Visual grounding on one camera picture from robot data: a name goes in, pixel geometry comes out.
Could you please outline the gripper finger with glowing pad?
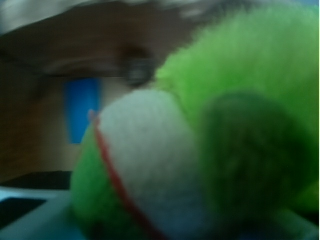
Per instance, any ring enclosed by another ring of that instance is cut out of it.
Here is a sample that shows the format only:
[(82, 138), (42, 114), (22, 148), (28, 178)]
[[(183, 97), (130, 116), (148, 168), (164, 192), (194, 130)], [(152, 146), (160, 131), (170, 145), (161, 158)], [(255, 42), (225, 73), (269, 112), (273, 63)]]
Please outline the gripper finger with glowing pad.
[(69, 190), (0, 188), (2, 240), (81, 240)]

